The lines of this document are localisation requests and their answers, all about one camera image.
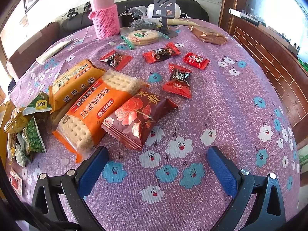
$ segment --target metal screw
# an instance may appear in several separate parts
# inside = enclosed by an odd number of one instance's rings
[[[249,171],[245,168],[241,170],[241,173],[242,175],[245,175],[245,176],[249,175]]]
[[[67,175],[68,176],[73,176],[75,174],[75,170],[70,169],[69,171],[67,171]]]
[[[45,179],[46,178],[46,174],[40,174],[39,178],[42,179],[42,180]]]
[[[276,179],[276,175],[274,174],[274,173],[270,173],[270,178],[272,178],[272,179]]]

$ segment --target purple floral tablecloth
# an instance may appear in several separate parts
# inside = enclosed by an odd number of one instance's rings
[[[176,38],[130,51],[119,36],[98,40],[91,26],[60,40],[73,42],[43,65],[35,62],[10,95],[17,107],[25,106],[40,90],[48,93],[48,86],[59,74],[85,58],[109,69],[99,59],[116,49],[133,56],[121,72],[148,81],[152,92],[179,105],[178,110],[158,122],[141,152],[125,148],[110,135],[101,140],[100,145],[109,150],[110,161],[84,200],[106,230],[210,230],[231,200],[207,163],[206,151],[212,145],[239,168],[260,176],[275,173],[286,218],[297,213],[298,153],[275,90],[258,64],[230,35],[215,25],[195,21],[224,34],[228,43],[204,43],[186,26],[175,26],[173,30],[179,33]],[[142,53],[169,41],[182,52],[180,56],[154,64],[145,62]],[[182,59],[187,52],[209,59],[210,64],[205,70],[185,64]],[[162,90],[170,78],[169,63],[192,70],[191,99]],[[39,127],[47,153],[36,155],[26,168],[12,165],[23,178],[23,199],[28,202],[40,173],[57,176],[78,167],[75,156],[49,136],[44,126]],[[63,205],[73,221],[65,200]],[[247,217],[246,211],[238,228]]]

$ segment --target pink knitted sleeve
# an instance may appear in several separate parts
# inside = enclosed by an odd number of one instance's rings
[[[120,23],[116,4],[112,7],[92,11],[89,19],[93,21],[96,35],[99,39],[116,35],[120,32]]]

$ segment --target red packet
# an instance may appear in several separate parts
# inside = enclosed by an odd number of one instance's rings
[[[142,150],[157,121],[178,106],[145,89],[104,119],[102,128],[127,148]]]
[[[192,52],[187,53],[183,58],[183,61],[199,69],[205,69],[210,62],[210,60],[198,56]]]
[[[191,98],[189,79],[192,71],[181,66],[169,63],[172,71],[169,82],[163,85],[163,90]]]
[[[132,58],[133,57],[129,55],[119,55],[115,50],[113,50],[101,57],[100,61],[104,61],[116,71],[120,71],[130,62],[130,60],[132,60]]]
[[[169,59],[171,56],[180,55],[181,52],[174,45],[173,42],[167,43],[164,48],[152,50],[147,53],[142,54],[147,63],[155,63],[157,61],[165,61]]]
[[[22,183],[23,180],[20,178],[20,176],[15,172],[14,169],[11,168],[10,171],[10,183],[12,185],[12,187],[16,190],[16,192],[20,195],[20,197],[22,197],[23,193],[22,193]]]

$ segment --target orange biscuit package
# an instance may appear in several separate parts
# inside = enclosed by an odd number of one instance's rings
[[[62,108],[78,93],[83,93],[105,72],[85,59],[60,75],[49,87],[51,113]]]
[[[103,120],[142,86],[148,85],[135,77],[108,70],[73,104],[53,134],[77,155],[77,163],[82,162],[106,134]]]

